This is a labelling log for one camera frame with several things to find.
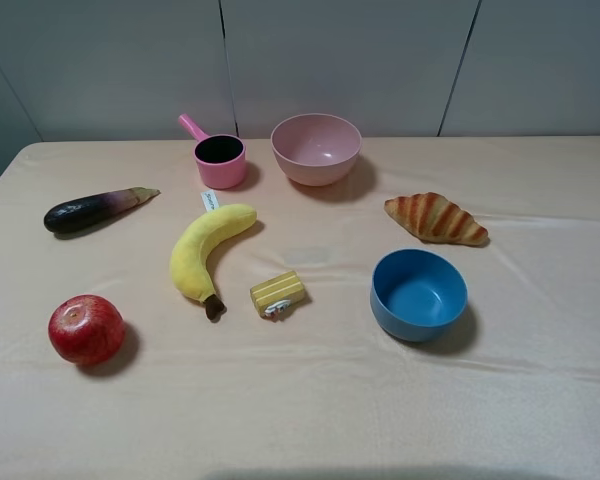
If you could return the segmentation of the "toy croissant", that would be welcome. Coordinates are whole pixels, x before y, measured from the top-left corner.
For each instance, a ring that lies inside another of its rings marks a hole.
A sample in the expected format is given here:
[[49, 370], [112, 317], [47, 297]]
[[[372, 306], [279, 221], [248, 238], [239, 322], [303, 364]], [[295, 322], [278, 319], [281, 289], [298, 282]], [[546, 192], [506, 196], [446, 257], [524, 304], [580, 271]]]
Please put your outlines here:
[[384, 211], [425, 243], [482, 247], [489, 240], [472, 214], [438, 193], [397, 196], [384, 202]]

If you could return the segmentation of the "pink plastic bowl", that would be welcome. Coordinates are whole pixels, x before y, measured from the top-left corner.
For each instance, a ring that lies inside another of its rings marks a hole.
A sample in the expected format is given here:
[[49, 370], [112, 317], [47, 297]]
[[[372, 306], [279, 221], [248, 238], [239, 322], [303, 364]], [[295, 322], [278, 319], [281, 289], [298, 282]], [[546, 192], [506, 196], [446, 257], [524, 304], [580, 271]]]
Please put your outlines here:
[[362, 147], [359, 130], [340, 117], [310, 113], [280, 122], [270, 136], [278, 166], [298, 184], [321, 187], [346, 177]]

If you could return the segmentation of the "pink saucepan cup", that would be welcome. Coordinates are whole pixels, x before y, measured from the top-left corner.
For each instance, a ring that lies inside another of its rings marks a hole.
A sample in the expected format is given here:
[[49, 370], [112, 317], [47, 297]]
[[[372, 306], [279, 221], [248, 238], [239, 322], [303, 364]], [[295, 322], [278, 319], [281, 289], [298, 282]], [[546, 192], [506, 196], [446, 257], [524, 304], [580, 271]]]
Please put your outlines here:
[[206, 134], [187, 114], [179, 124], [197, 141], [193, 156], [203, 183], [216, 190], [240, 185], [247, 176], [246, 147], [229, 134]]

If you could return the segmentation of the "yellow plush banana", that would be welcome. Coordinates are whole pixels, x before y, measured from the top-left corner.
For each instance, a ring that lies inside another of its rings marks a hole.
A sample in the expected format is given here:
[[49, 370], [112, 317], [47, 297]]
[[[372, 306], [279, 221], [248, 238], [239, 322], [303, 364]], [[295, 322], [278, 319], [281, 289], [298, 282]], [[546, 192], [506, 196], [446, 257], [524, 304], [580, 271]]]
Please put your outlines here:
[[169, 271], [175, 288], [186, 298], [202, 305], [207, 318], [218, 319], [226, 307], [219, 298], [207, 259], [221, 243], [249, 228], [257, 220], [256, 210], [246, 204], [221, 205], [216, 193], [201, 194], [205, 212], [194, 220], [176, 242]]

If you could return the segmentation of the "blue plastic bowl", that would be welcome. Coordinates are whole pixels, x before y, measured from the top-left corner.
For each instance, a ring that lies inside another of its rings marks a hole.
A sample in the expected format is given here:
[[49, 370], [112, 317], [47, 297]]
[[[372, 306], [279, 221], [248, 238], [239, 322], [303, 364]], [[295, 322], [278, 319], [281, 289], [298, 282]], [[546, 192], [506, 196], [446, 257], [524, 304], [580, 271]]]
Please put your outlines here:
[[448, 331], [468, 305], [460, 272], [443, 257], [419, 249], [385, 255], [371, 278], [370, 307], [378, 325], [402, 341], [424, 343]]

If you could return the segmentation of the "peach tablecloth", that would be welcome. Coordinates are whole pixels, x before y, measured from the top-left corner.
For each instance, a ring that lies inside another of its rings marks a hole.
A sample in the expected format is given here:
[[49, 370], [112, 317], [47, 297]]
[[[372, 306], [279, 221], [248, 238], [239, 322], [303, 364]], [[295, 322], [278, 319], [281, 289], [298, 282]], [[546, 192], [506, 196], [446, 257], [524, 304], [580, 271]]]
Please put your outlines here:
[[[600, 479], [600, 137], [368, 138], [324, 189], [292, 185], [266, 140], [219, 194], [257, 225], [211, 258], [216, 323], [169, 277], [203, 211], [188, 141], [40, 143], [0, 178], [0, 479]], [[148, 202], [73, 234], [54, 206], [132, 187]], [[415, 240], [388, 198], [435, 191], [489, 231], [439, 245], [469, 306], [439, 340], [388, 336], [371, 275]], [[250, 289], [295, 271], [275, 320]], [[84, 294], [126, 324], [77, 366], [48, 336]]]

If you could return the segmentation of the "purple toy eggplant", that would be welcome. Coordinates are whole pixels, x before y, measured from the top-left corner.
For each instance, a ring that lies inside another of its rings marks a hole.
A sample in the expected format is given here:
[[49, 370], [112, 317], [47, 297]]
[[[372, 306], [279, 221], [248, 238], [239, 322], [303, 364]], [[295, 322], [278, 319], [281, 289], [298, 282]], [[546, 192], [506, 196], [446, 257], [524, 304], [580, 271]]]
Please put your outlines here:
[[43, 218], [54, 234], [73, 234], [109, 221], [158, 196], [158, 189], [132, 187], [68, 200], [52, 207]]

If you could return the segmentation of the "red toy apple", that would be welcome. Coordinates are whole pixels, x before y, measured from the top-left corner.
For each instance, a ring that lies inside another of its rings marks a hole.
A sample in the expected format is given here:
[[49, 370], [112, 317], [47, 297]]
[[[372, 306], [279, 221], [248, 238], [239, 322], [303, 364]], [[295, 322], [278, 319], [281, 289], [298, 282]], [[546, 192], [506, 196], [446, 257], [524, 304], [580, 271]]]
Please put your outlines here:
[[49, 340], [56, 352], [77, 366], [92, 366], [113, 357], [121, 348], [126, 324], [118, 309], [98, 295], [72, 297], [51, 315]]

